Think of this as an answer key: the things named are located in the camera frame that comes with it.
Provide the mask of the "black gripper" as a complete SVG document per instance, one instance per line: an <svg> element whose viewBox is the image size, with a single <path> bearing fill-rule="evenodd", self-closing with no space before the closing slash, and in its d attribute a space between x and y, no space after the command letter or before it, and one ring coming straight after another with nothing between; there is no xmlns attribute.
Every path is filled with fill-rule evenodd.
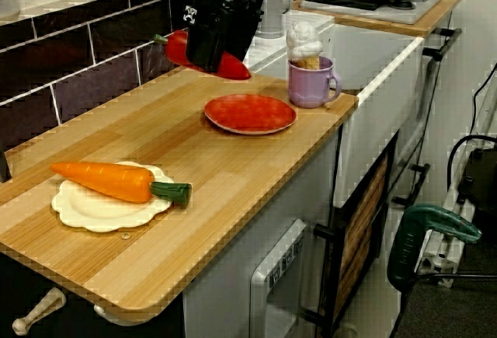
<svg viewBox="0 0 497 338"><path fill-rule="evenodd" d="M248 73L243 64L264 0L189 0L185 56L206 73Z"/></svg>

